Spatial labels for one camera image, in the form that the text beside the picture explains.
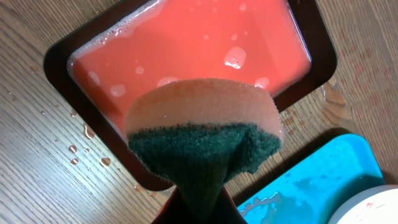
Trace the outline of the white plate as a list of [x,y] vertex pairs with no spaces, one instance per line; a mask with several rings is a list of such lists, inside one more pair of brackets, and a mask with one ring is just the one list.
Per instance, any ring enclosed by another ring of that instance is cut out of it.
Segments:
[[397,224],[397,185],[356,194],[336,210],[328,224]]

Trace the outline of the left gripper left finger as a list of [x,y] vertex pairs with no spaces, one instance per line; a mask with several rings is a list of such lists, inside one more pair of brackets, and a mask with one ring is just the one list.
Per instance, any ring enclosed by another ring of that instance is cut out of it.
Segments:
[[160,209],[152,224],[183,224],[190,221],[190,211],[176,187]]

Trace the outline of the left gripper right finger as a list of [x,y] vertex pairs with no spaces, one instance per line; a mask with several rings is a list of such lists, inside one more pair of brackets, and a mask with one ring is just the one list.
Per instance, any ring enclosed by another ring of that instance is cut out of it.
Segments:
[[214,210],[214,223],[219,224],[246,224],[247,222],[238,212],[233,199],[223,187],[216,201]]

